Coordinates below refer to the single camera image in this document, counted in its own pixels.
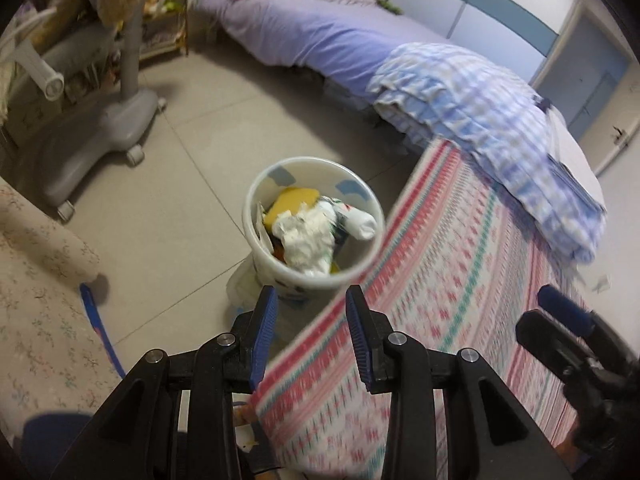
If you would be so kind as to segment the white paper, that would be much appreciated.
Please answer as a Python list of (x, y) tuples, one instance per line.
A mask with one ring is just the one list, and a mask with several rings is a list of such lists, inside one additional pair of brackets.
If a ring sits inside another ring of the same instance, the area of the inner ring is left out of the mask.
[(283, 246), (286, 265), (308, 276), (329, 275), (335, 248), (334, 226), (317, 205), (280, 214), (272, 234)]

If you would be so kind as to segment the yellow box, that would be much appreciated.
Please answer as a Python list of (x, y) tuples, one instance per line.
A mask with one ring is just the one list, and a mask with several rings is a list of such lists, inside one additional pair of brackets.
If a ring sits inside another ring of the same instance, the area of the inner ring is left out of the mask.
[(320, 192), (315, 188), (294, 188), (294, 186), (285, 188), (266, 212), (264, 217), (265, 228), (271, 231), (280, 214), (284, 214), (287, 211), (290, 214), (297, 214), (303, 205), (314, 206), (319, 197)]

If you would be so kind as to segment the white plastic trash bin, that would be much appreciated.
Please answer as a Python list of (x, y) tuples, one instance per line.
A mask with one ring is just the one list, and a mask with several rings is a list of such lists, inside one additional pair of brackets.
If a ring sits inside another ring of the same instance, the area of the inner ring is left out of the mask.
[(370, 186), (337, 162), (309, 156), (283, 159), (258, 174), (242, 225), (258, 282), (296, 304), (356, 283), (385, 233)]

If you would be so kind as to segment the patterned red green rug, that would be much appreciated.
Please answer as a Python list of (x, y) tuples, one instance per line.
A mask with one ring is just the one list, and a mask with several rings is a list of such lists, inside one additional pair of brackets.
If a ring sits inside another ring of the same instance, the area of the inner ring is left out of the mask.
[[(578, 290), (533, 219), (472, 158), (446, 141), (424, 152), (360, 278), (371, 309), (425, 347), (473, 348), (552, 443), (576, 414), (561, 383), (515, 339), (521, 315), (552, 285)], [(376, 479), (390, 397), (367, 392), (335, 297), (268, 367), (250, 399), (276, 461), (305, 474)]]

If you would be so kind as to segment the white green tube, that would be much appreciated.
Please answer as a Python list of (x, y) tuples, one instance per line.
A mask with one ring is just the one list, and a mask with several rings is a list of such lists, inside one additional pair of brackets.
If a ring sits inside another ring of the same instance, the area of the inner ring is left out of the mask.
[(346, 232), (356, 240), (372, 240), (378, 232), (378, 222), (372, 214), (350, 206), (337, 198), (321, 196), (317, 205), (335, 229)]

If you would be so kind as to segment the blue flat strip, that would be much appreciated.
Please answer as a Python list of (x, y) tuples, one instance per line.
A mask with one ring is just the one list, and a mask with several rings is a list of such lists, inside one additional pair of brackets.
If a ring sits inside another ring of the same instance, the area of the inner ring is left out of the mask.
[(88, 284), (82, 283), (79, 285), (79, 292), (82, 300), (82, 304), (84, 305), (87, 318), (91, 324), (91, 327), (99, 336), (104, 345), (104, 349), (110, 359), (116, 373), (120, 378), (124, 378), (126, 376), (126, 372), (122, 367), (122, 363), (119, 361), (119, 358), (115, 352), (115, 349), (108, 338), (106, 329), (101, 320), (98, 306), (96, 305), (96, 300), (94, 300), (93, 293)]

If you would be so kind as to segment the floral fabric mat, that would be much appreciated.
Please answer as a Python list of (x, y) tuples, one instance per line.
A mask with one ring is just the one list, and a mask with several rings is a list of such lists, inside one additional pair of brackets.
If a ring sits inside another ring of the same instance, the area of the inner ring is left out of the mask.
[(94, 413), (119, 382), (80, 288), (96, 252), (8, 182), (0, 205), (1, 431), (50, 412)]

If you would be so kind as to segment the folded blue white clothes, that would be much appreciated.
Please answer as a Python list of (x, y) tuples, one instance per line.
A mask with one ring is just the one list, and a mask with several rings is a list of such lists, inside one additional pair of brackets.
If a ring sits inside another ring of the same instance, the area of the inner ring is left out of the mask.
[(546, 116), (550, 130), (548, 154), (552, 162), (559, 168), (563, 178), (576, 188), (577, 193), (584, 196), (587, 203), (606, 211), (600, 182), (585, 153), (566, 128), (561, 112), (547, 98), (536, 99), (536, 107)]

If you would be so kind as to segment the blue checked blanket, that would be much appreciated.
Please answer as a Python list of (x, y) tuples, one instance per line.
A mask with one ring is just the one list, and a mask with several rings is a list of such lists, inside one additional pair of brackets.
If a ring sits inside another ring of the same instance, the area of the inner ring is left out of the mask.
[(413, 144), (456, 144), (522, 205), (557, 254), (593, 262), (608, 212), (552, 162), (541, 96), (512, 70), (454, 44), (414, 42), (393, 50), (367, 89), (378, 114)]

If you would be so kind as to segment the bed with purple sheet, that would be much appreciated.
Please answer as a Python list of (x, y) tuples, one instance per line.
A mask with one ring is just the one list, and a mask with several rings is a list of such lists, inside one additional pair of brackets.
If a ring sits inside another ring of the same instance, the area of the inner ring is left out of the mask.
[(193, 5), (257, 61), (308, 68), (383, 122), (367, 86), (386, 58), (403, 44), (450, 44), (379, 6), (326, 0), (195, 0)]

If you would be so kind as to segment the wooden shelf with toys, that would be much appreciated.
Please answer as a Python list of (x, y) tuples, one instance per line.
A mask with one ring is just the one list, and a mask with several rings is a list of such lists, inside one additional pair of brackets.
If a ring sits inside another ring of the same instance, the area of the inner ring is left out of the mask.
[(139, 60), (179, 52), (188, 55), (189, 11), (195, 0), (145, 0)]

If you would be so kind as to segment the grey rolling chair stand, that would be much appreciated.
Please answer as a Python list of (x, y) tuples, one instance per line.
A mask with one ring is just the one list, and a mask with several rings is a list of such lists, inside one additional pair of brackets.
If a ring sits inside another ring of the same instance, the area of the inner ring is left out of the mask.
[[(98, 23), (67, 36), (51, 49), (55, 56), (41, 55), (32, 45), (32, 36), (55, 12), (39, 12), (1, 39), (1, 62), (22, 66), (49, 102), (62, 96), (69, 62), (80, 68), (91, 66), (101, 50), (111, 49), (115, 37), (114, 29)], [(124, 24), (119, 43), (119, 92), (94, 92), (43, 128), (35, 157), (36, 182), (41, 198), (63, 223), (75, 213), (70, 199), (76, 188), (104, 156), (122, 153), (131, 167), (144, 161), (141, 139), (166, 108), (164, 99), (138, 81), (142, 24), (143, 6), (138, 4)]]

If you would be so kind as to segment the blue white wardrobe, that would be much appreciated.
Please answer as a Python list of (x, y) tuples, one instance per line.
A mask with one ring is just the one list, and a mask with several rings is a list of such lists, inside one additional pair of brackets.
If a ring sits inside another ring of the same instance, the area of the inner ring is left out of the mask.
[(390, 0), (408, 18), (532, 82), (577, 0)]

